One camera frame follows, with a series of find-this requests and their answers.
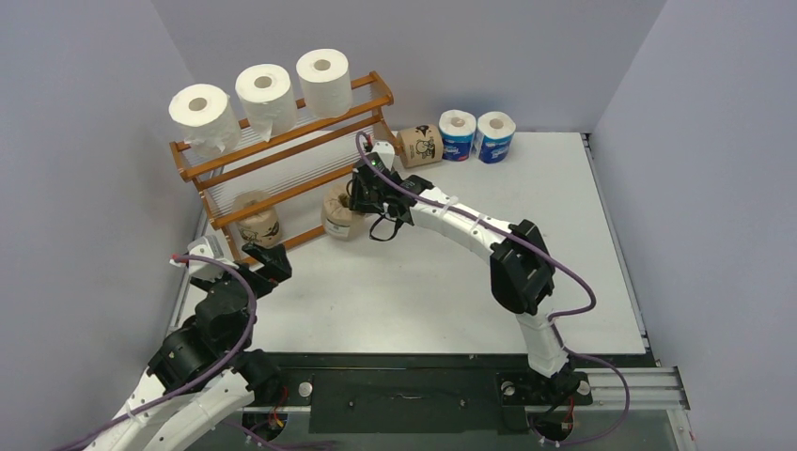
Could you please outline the brown roll black print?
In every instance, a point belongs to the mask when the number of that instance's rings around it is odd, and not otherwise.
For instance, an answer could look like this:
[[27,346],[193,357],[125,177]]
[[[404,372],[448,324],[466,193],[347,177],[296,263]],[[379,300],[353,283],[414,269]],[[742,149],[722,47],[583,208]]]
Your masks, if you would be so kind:
[[[243,210],[265,201],[269,196],[262,191],[250,191],[236,196],[234,210]],[[237,223],[241,237],[247,242],[270,248],[282,240],[282,229],[274,209],[267,209],[241,219]]]

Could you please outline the brown roll plain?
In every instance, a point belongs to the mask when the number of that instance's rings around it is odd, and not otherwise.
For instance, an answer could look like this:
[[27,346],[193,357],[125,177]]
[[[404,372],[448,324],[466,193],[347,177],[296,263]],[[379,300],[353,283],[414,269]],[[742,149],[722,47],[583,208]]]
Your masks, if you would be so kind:
[[350,241],[365,228],[365,215],[350,209],[351,196],[345,184],[333,185],[321,204],[321,225],[333,239]]

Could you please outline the orange wooden tiered shelf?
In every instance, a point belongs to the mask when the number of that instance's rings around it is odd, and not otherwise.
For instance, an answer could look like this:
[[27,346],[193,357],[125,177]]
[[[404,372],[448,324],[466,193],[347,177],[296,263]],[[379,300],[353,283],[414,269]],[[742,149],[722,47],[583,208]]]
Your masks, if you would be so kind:
[[180,177],[201,198],[206,229],[221,240],[230,258],[247,258],[242,247],[249,235],[240,228],[267,210],[276,212],[288,249],[322,236],[320,203],[331,184],[350,175],[358,158],[354,136],[366,132],[397,143],[383,114],[394,95],[382,76],[372,71],[354,79],[352,94],[347,113],[326,119],[313,117],[305,101],[298,100],[298,125],[268,142],[243,119],[238,147],[216,158],[199,156],[185,142],[170,143]]

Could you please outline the white toilet paper roll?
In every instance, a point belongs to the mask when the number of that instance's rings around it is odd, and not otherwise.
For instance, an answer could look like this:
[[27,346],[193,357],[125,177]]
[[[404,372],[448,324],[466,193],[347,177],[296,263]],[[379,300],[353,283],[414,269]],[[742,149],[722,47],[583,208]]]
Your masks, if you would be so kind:
[[318,118],[341,117],[353,103],[349,61],[336,49],[317,49],[296,63],[305,106]]
[[296,126],[298,107],[289,73],[283,67],[251,66],[238,75],[235,90],[249,127],[263,141],[269,142]]
[[235,150],[242,130],[228,94],[218,86],[194,84],[179,91],[168,106],[183,142],[200,157],[218,158]]

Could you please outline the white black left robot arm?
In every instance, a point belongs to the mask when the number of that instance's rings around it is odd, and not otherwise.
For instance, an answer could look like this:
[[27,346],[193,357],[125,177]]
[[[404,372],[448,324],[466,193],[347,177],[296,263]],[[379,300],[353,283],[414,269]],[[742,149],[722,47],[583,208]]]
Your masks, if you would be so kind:
[[259,268],[224,258],[209,238],[172,256],[204,299],[164,339],[117,417],[74,449],[184,450],[240,408],[287,399],[277,364],[250,348],[258,300],[292,276],[287,249],[247,243],[243,251]]

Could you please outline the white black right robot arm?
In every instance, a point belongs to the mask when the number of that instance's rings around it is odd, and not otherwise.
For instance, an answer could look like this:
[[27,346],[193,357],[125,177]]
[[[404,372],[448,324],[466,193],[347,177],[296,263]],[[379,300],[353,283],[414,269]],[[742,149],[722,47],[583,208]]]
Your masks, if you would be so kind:
[[481,258],[490,270],[490,290],[519,325],[532,371],[532,393],[559,405],[568,397],[589,397],[586,376],[574,370],[541,303],[554,291],[555,267],[539,229],[530,221],[495,220],[462,204],[430,181],[406,179],[376,153],[352,169],[352,209],[404,225],[432,230]]

